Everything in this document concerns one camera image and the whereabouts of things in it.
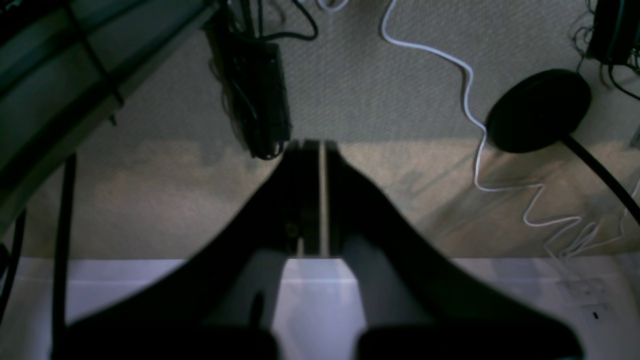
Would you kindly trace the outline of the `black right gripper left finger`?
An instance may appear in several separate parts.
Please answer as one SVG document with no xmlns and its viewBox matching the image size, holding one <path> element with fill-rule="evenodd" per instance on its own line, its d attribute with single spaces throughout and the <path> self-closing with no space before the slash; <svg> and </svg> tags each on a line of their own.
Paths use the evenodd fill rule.
<svg viewBox="0 0 640 360">
<path fill-rule="evenodd" d="M 55 360 L 279 357 L 270 331 L 282 271 L 320 253 L 320 144 L 293 141 L 208 246 L 156 283 L 54 335 Z"/>
</svg>

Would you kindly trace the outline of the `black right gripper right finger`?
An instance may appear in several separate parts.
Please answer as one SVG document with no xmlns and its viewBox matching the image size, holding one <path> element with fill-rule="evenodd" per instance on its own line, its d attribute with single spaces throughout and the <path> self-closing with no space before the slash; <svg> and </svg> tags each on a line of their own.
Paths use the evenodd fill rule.
<svg viewBox="0 0 640 360">
<path fill-rule="evenodd" d="M 569 326 L 496 291 L 435 250 L 326 144 L 331 248 L 358 281 L 357 360 L 582 360 Z"/>
</svg>

